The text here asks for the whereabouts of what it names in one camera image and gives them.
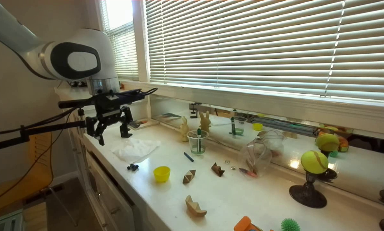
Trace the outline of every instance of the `window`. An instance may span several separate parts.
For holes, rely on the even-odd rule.
[[[151,82],[384,100],[384,0],[147,0]]]
[[[100,0],[104,31],[112,42],[119,78],[138,79],[131,0]]]

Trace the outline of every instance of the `yellow chair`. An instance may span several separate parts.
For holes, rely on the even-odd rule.
[[[15,201],[25,199],[37,192],[42,192],[42,190],[49,189],[61,204],[63,209],[67,212],[73,224],[77,226],[77,223],[66,209],[62,201],[58,198],[54,189],[49,186],[54,179],[51,164],[52,148],[50,148],[52,142],[52,133],[32,135],[29,136],[29,139],[28,159],[30,165],[32,165],[46,149],[49,149],[44,155],[41,156],[41,158],[38,159],[37,163],[32,167],[31,171],[29,171],[25,178],[23,178],[14,188],[0,197],[0,209],[10,205]],[[19,179],[1,183],[0,195],[12,187],[17,181],[19,181]]]

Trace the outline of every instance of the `white countertop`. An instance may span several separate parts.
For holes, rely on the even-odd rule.
[[[161,146],[139,163],[136,172],[128,171],[129,164],[110,150],[123,139],[117,126],[105,130],[105,146],[87,134],[83,141],[134,202],[148,213],[155,227],[164,224],[173,231],[227,231],[247,215],[263,230],[279,231],[284,218],[295,219],[303,231],[380,230],[384,206],[378,203],[316,182],[315,187],[328,203],[323,209],[308,208],[293,200],[288,192],[290,186],[305,182],[301,174],[272,164],[266,175],[252,179],[230,169],[238,167],[233,159],[236,152],[219,144],[208,142],[203,157],[192,156],[195,161],[191,162],[183,155],[190,153],[189,143],[180,142],[180,134],[171,128],[156,125],[132,133],[136,139],[161,141]],[[229,165],[224,163],[226,159],[230,159]],[[211,170],[214,162],[226,170],[222,177]],[[156,183],[153,170],[162,165],[170,167],[170,180]],[[195,178],[183,184],[184,174],[194,169]],[[188,195],[208,211],[205,217],[195,218],[187,212]]]
[[[185,116],[188,119],[189,130],[196,130],[201,119],[189,118],[189,111],[173,112],[174,114]],[[230,121],[228,118],[217,117],[216,120]],[[181,119],[169,122],[175,127],[182,124]],[[263,131],[276,130],[269,127],[263,127]],[[210,127],[210,137],[229,147],[240,150],[249,142],[255,139],[259,131],[252,129],[251,123],[245,124],[244,136],[235,136],[229,134],[230,124]],[[284,152],[279,158],[273,158],[272,162],[305,174],[300,164],[301,156],[309,150],[319,151],[315,145],[313,137],[299,135],[297,139],[287,138],[283,141]],[[384,189],[384,154],[357,147],[349,147],[347,152],[339,152],[335,158],[329,157],[329,168],[338,173],[338,177],[333,179],[332,185],[355,193],[367,199],[379,202],[379,191]]]

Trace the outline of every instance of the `cabinet drawer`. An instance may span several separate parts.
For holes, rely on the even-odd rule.
[[[115,185],[91,157],[87,155],[88,165],[91,166],[98,190],[98,199],[105,206],[105,212],[110,216],[119,231],[135,231],[132,208],[121,195]]]

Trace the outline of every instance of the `white wall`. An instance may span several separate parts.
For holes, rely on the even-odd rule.
[[[84,0],[0,0],[20,22],[46,41],[91,27]],[[0,130],[31,124],[61,112],[54,87],[58,81],[34,76],[19,58],[0,43]],[[17,136],[1,135],[0,141]],[[28,168],[25,144],[0,150],[0,182],[21,176]],[[75,171],[69,136],[65,131],[52,149],[55,177]]]

